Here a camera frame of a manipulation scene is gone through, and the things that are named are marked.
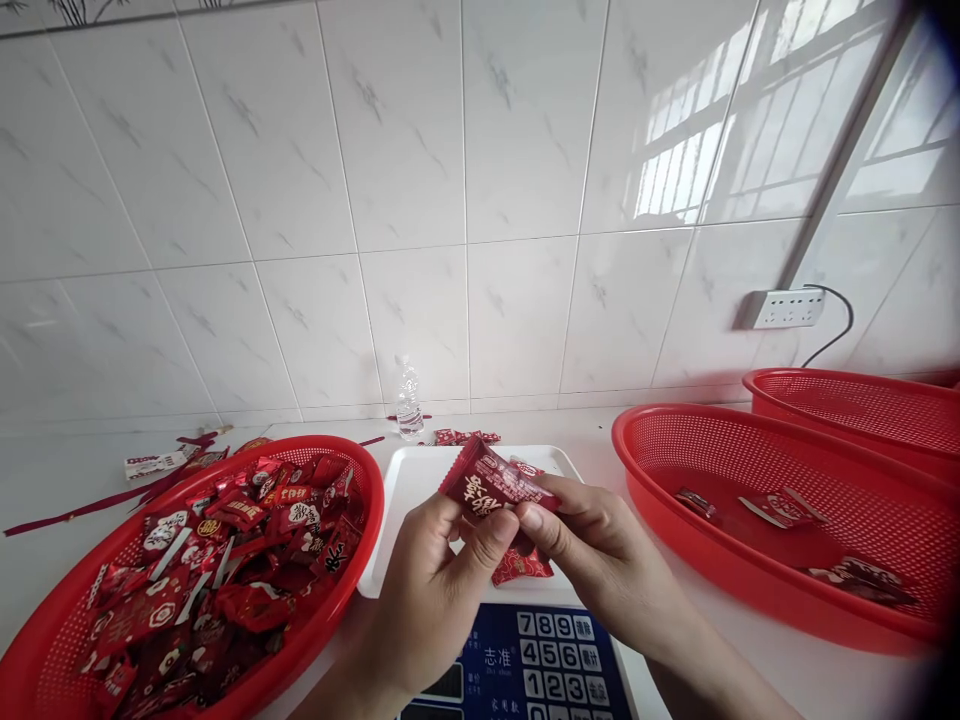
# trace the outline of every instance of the red plastic basket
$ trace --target red plastic basket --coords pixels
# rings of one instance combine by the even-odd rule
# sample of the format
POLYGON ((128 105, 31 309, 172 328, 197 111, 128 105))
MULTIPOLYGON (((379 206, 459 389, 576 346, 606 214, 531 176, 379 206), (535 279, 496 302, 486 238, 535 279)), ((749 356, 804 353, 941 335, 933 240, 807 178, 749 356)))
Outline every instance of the red plastic basket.
POLYGON ((94 693, 99 682, 75 672, 85 649, 89 617, 87 593, 106 562, 136 563, 140 556, 143 516, 237 472, 262 456, 302 464, 316 453, 334 453, 350 461, 364 500, 363 537, 340 582, 314 616, 273 658, 247 673, 226 697, 200 716, 204 720, 249 718, 275 700, 296 680, 330 640, 346 610, 364 566, 370 559, 383 521, 383 480, 373 457, 344 438, 325 435, 277 440, 221 460, 172 488, 127 520, 91 550, 40 604, 0 661, 0 697, 8 717, 100 718, 94 693))
MULTIPOLYGON (((652 530, 731 595, 812 635, 871 652, 910 654, 942 637, 957 587, 955 488, 822 433, 700 405, 628 410, 614 423, 613 444, 652 530), (686 486, 714 502, 712 493, 722 495, 732 483, 751 494, 793 488, 830 519, 812 533, 825 533, 845 550, 914 580, 910 593, 920 602, 889 608, 831 587, 732 537, 673 497, 686 486)), ((767 525, 750 518, 744 522, 767 525)), ((785 543, 799 537, 786 535, 797 530, 769 527, 783 533, 785 543)))
POLYGON ((743 378, 753 412, 829 433, 960 484, 960 393, 875 375, 774 368, 743 378))

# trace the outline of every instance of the wrapped candy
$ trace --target wrapped candy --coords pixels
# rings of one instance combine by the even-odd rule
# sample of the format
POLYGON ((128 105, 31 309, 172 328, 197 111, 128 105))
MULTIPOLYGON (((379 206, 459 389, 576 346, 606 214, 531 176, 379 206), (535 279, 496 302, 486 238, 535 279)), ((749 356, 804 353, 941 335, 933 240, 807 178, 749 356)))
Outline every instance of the wrapped candy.
POLYGON ((460 451, 440 492, 459 502, 473 524, 498 508, 521 502, 535 502, 551 511, 560 507, 556 495, 526 477, 476 435, 460 451))

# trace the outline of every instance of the digital scale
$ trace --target digital scale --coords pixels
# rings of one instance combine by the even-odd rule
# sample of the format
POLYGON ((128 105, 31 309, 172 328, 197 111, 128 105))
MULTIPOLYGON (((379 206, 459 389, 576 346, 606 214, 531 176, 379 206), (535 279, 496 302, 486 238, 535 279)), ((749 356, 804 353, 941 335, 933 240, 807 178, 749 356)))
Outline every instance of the digital scale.
POLYGON ((610 635, 585 610, 480 606, 457 662, 398 720, 635 720, 610 635))

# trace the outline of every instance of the water bottle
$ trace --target water bottle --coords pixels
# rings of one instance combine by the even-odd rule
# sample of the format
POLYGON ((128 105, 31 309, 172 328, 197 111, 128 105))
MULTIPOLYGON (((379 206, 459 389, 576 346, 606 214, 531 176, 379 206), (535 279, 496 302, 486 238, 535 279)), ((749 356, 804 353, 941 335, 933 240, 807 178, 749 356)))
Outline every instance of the water bottle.
POLYGON ((420 378, 417 371, 410 364, 409 355, 398 355, 394 358, 400 370, 400 387, 397 391, 397 426, 400 437, 404 440, 414 440, 423 432, 423 415, 420 412, 420 401, 417 399, 417 386, 420 378))

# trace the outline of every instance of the power strip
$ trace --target power strip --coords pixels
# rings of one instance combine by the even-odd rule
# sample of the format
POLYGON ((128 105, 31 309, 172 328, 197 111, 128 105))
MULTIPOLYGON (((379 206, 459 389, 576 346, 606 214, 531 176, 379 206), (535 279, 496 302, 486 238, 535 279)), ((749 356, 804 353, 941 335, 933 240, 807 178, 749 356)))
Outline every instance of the power strip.
POLYGON ((778 330, 810 327, 823 313, 826 293, 819 288, 758 290, 750 294, 741 327, 747 330, 778 330))

